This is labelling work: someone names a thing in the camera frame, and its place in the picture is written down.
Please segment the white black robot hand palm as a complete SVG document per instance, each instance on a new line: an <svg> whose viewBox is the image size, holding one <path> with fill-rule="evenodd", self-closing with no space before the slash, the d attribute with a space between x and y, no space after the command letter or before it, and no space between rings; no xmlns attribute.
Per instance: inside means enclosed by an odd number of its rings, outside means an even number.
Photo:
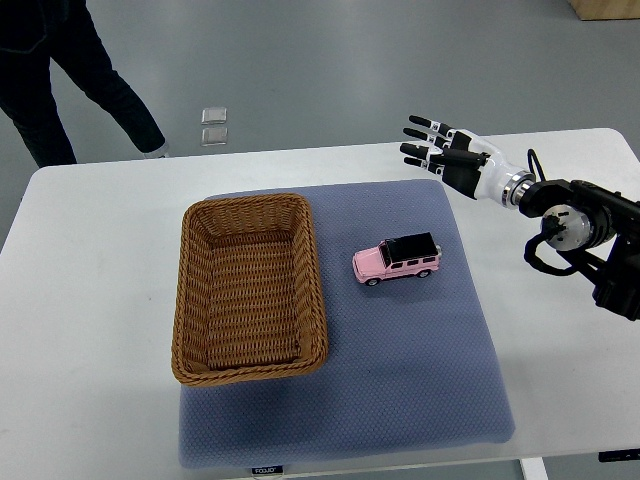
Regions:
<svg viewBox="0 0 640 480"><path fill-rule="evenodd" d="M498 147L468 130L449 129L444 133L442 148L446 149L445 156L480 160L478 166L445 165L440 160L444 184L468 198L517 205L532 185L531 172L509 163Z"/></svg>

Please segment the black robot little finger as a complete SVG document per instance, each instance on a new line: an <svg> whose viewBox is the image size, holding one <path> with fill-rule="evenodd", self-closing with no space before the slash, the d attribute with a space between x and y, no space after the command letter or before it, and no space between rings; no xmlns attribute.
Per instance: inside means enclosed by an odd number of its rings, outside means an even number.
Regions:
<svg viewBox="0 0 640 480"><path fill-rule="evenodd" d="M432 134L437 134L442 137L453 137L457 132L455 128L449 126L446 123L431 120L421 116L410 115L408 119L412 124L422 127Z"/></svg>

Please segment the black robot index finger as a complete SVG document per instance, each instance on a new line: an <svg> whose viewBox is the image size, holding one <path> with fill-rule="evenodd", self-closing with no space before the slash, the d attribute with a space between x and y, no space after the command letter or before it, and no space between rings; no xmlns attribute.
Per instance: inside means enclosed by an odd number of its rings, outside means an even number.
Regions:
<svg viewBox="0 0 640 480"><path fill-rule="evenodd" d="M407 165L419 167L421 169L427 170L434 175L442 176L444 173L443 165L434 163L429 160L423 160L415 157L405 157L403 161Z"/></svg>

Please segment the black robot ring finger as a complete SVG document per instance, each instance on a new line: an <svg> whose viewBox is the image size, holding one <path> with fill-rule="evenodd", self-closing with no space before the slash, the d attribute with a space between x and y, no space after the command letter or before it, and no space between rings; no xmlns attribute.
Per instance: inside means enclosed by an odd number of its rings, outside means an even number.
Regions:
<svg viewBox="0 0 640 480"><path fill-rule="evenodd" d="M417 140L425 141L436 147L450 147L451 141L439 136L437 133L427 133L412 128L404 128L403 133Z"/></svg>

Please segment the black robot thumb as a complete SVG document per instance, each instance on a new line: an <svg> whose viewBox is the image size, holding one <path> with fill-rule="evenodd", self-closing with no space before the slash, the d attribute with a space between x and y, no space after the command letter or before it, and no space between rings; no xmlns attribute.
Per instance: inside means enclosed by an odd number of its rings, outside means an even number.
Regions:
<svg viewBox="0 0 640 480"><path fill-rule="evenodd" d="M481 167L486 164L487 159L488 156L481 153L444 148L441 161L445 166Z"/></svg>

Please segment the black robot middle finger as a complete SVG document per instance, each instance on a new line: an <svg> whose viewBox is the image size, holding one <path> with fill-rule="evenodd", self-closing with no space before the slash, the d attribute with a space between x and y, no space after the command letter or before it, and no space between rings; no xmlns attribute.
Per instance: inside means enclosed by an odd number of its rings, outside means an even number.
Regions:
<svg viewBox="0 0 640 480"><path fill-rule="evenodd" d="M419 160L430 160L431 158L441 157L443 150L435 146L414 145L410 143L402 143L400 151L408 157L417 158Z"/></svg>

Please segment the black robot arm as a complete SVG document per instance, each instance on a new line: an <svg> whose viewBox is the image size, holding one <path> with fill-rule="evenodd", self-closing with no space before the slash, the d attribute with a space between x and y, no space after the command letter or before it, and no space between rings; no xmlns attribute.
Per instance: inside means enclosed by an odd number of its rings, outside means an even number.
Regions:
<svg viewBox="0 0 640 480"><path fill-rule="evenodd" d="M579 273L589 280L596 306L639 318L639 205L618 192L583 180L546 178L537 154L524 167L473 132L412 115L401 145L404 161L440 176L473 199L490 199L540 219L527 241L524 260L544 274Z"/></svg>

